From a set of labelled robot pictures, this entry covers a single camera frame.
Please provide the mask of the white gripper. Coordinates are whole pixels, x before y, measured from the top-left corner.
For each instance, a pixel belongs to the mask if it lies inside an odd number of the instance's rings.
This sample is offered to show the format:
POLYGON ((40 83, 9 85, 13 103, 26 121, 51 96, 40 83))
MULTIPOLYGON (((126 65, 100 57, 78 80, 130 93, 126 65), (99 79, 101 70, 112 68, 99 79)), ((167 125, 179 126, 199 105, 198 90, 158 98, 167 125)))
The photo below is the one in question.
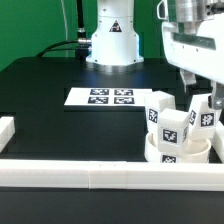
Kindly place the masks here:
POLYGON ((195 74, 205 77, 212 80, 209 107, 224 109, 224 19, 202 22, 197 35, 181 35, 176 25, 163 22, 162 39, 167 61, 181 68, 184 92, 192 92, 195 74))

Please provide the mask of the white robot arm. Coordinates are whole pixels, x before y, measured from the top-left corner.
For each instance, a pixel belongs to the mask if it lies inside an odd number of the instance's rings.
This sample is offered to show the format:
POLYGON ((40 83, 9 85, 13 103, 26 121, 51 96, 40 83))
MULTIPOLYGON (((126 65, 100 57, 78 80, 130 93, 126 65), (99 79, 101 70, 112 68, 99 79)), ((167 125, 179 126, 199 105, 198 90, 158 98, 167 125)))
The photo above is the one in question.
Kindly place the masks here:
MULTIPOLYGON (((87 65, 122 72, 143 62, 133 28, 134 0, 97 0, 98 26, 91 36, 87 65)), ((208 104, 224 109, 224 0, 160 0, 162 41, 167 61, 183 83, 197 75, 211 81, 208 104)))

